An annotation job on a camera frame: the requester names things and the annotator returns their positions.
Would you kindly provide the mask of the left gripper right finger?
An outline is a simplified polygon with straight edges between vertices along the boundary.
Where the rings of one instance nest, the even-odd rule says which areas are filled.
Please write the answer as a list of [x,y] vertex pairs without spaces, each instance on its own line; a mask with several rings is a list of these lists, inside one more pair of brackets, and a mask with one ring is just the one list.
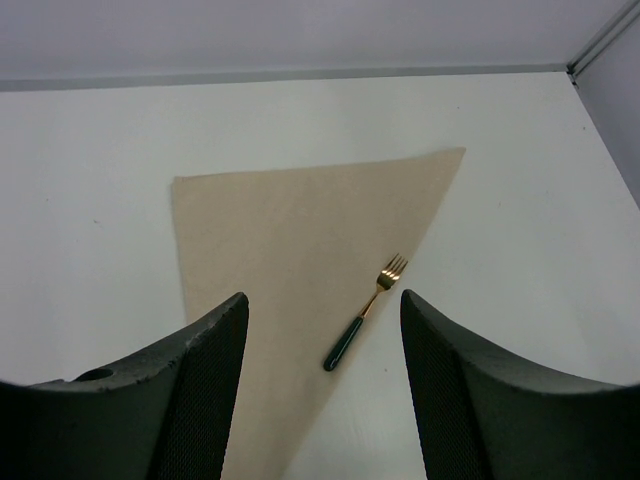
[[411,290],[400,324],[428,478],[638,478],[637,385],[527,360]]

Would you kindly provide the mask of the beige cloth napkin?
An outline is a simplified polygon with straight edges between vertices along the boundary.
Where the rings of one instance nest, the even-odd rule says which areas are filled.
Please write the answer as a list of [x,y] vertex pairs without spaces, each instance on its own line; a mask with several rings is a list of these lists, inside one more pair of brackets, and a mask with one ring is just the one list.
[[383,267],[416,253],[464,153],[173,181],[188,320],[249,301],[224,478],[283,475],[340,381],[324,358]]

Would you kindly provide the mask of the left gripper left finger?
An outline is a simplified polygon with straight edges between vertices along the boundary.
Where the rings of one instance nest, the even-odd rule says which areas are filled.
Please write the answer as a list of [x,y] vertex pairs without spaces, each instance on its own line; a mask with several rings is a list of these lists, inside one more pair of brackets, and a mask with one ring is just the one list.
[[248,321],[237,293],[73,381],[2,383],[2,478],[220,478]]

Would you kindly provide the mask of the gold fork green handle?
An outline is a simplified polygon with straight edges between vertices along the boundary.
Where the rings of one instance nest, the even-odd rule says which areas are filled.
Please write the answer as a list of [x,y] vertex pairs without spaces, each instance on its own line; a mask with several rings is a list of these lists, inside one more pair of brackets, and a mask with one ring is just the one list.
[[344,358],[350,345],[358,335],[365,320],[371,313],[373,306],[377,298],[391,290],[394,285],[401,278],[404,270],[406,269],[408,260],[400,254],[396,254],[385,267],[380,271],[376,279],[376,290],[367,301],[367,303],[361,308],[356,317],[346,327],[341,336],[335,341],[332,348],[325,357],[322,368],[325,372],[334,371]]

